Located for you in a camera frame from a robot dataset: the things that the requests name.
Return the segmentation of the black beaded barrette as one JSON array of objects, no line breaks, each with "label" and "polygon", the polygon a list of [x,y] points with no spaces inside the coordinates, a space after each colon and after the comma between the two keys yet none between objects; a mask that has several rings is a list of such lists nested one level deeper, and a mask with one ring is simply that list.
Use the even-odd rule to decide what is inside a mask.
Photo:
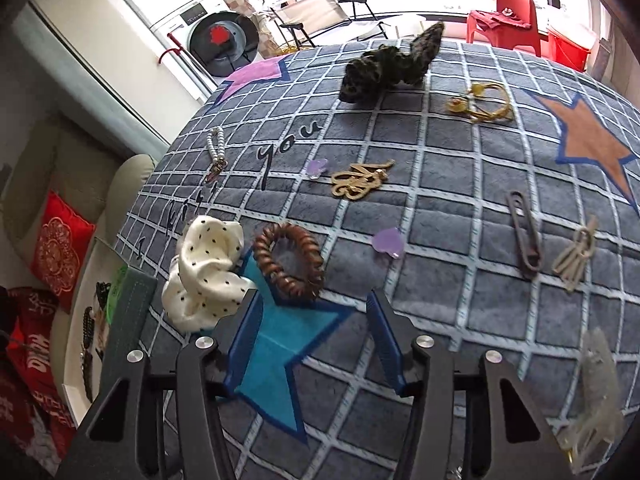
[{"label": "black beaded barrette", "polygon": [[90,350],[81,351],[81,374],[85,395],[90,403],[93,402],[92,392],[92,353]]}]

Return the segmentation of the black claw hair clip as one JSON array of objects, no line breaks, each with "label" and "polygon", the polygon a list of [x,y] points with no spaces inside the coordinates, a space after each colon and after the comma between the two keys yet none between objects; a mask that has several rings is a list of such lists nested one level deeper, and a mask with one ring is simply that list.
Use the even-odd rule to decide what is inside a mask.
[{"label": "black claw hair clip", "polygon": [[98,300],[98,305],[102,312],[106,312],[111,286],[112,284],[109,282],[96,283],[96,299]]}]

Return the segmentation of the clear plastic hair claw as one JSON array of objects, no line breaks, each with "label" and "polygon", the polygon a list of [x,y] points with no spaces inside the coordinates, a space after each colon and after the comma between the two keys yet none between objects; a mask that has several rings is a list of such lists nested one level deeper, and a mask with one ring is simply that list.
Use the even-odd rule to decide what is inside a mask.
[{"label": "clear plastic hair claw", "polygon": [[580,372],[584,410],[558,434],[560,448],[567,455],[573,474],[578,474],[601,442],[613,444],[624,429],[620,380],[600,327],[585,333]]}]

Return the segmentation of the red printed fabric cushion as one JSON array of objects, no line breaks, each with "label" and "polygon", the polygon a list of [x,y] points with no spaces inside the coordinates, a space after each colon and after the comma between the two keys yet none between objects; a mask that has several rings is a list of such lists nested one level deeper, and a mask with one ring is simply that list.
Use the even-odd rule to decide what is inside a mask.
[{"label": "red printed fabric cushion", "polygon": [[53,380],[51,332],[58,298],[45,289],[1,289],[1,434],[56,468],[76,434]]}]

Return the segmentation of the white polka dot scrunchie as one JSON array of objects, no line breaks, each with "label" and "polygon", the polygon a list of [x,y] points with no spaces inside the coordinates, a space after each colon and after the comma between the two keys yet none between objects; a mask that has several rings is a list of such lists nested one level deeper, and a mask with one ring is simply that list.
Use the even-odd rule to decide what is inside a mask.
[{"label": "white polka dot scrunchie", "polygon": [[163,308],[177,330],[211,330],[235,314],[245,294],[256,287],[234,272],[243,249],[239,222],[201,214],[184,228],[162,292]]}]

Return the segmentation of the brown paperclip hair clip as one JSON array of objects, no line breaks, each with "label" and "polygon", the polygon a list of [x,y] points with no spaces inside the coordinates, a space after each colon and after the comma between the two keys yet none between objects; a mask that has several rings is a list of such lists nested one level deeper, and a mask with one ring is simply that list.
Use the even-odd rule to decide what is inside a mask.
[{"label": "brown paperclip hair clip", "polygon": [[532,280],[542,267],[542,249],[529,201],[522,192],[512,190],[506,193],[506,204],[512,219],[521,272]]}]

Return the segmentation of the red embroidered cushion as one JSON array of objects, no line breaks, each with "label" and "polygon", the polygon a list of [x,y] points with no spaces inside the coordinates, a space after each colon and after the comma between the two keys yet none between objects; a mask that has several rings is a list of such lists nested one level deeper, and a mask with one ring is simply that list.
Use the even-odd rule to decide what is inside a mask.
[{"label": "red embroidered cushion", "polygon": [[66,313],[96,225],[82,218],[61,196],[49,191],[30,270],[58,298]]}]

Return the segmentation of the grey plaid star bedspread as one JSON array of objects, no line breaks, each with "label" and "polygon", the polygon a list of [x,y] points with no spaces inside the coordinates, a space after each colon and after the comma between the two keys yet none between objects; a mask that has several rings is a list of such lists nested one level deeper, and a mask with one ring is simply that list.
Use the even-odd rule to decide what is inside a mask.
[{"label": "grey plaid star bedspread", "polygon": [[560,165],[537,94],[581,96],[631,148],[639,112],[614,90],[516,51],[446,42],[419,89],[337,96],[362,44],[291,55],[188,122],[143,185],[116,250],[165,281],[183,223],[235,220],[247,240],[291,222],[318,240],[326,294],[352,315],[295,367],[299,443],[243,402],[220,410],[241,479],[386,479],[410,404],[385,385],[362,314],[396,310],[467,356],[512,362],[554,428],[580,409],[578,354],[599,327],[626,419],[639,408],[639,220],[602,170]]}]

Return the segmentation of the beige sofa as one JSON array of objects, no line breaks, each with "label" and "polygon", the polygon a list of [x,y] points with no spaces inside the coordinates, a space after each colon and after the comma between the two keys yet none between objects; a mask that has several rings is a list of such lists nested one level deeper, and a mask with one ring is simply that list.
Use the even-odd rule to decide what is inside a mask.
[{"label": "beige sofa", "polygon": [[[49,191],[96,225],[88,252],[95,238],[114,248],[127,211],[154,167],[154,159],[145,154],[121,160],[67,119],[38,122],[17,159],[3,199],[2,220],[13,249],[30,270]],[[70,313],[58,307],[51,360],[53,380],[64,401],[61,379],[69,325]]]}]

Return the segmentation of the gold script hair clip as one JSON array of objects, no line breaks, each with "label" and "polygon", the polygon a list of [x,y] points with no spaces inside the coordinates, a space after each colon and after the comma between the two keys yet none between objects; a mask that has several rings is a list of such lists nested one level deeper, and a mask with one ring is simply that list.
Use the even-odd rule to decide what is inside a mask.
[{"label": "gold script hair clip", "polygon": [[393,159],[382,164],[351,164],[349,170],[332,174],[332,195],[345,200],[362,200],[388,179],[388,172],[394,165]]}]

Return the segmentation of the white pearl hair clip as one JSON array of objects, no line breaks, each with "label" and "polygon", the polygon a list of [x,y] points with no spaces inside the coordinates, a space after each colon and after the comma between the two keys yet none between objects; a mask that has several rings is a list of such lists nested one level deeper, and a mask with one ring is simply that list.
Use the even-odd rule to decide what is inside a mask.
[{"label": "white pearl hair clip", "polygon": [[216,126],[209,130],[206,136],[206,150],[210,158],[210,168],[206,174],[205,181],[212,183],[228,166],[224,128]]}]

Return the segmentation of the red plastic bin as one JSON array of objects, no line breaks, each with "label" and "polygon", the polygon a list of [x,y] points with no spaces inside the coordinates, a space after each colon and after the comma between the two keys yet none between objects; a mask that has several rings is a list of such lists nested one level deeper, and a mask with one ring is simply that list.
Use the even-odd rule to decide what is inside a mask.
[{"label": "red plastic bin", "polygon": [[548,26],[549,54],[552,61],[582,73],[597,35],[582,25],[568,27]]}]

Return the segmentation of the dark leopard print scrunchie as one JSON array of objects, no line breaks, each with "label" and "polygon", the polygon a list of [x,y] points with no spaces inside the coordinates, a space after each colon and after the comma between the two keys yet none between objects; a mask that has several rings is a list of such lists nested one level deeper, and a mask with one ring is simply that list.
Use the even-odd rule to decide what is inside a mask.
[{"label": "dark leopard print scrunchie", "polygon": [[439,54],[444,31],[445,24],[439,21],[416,36],[408,52],[384,44],[350,60],[345,65],[338,98],[350,104],[369,102],[396,84],[420,86]]}]

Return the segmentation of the white washing machine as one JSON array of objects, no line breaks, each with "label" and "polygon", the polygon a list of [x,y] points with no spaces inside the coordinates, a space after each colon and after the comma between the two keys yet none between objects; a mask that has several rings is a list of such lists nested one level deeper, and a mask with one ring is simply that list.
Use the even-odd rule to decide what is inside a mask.
[{"label": "white washing machine", "polygon": [[192,0],[152,26],[166,52],[158,59],[205,102],[235,70],[258,60],[258,32],[222,0]]}]

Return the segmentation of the black folding chair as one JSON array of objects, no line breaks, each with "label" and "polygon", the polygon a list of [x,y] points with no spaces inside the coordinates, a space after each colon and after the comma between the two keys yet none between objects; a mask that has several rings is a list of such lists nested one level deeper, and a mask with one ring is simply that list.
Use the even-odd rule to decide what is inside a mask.
[{"label": "black folding chair", "polygon": [[278,0],[269,10],[285,44],[296,50],[314,48],[324,34],[336,36],[339,44],[388,38],[368,0]]}]

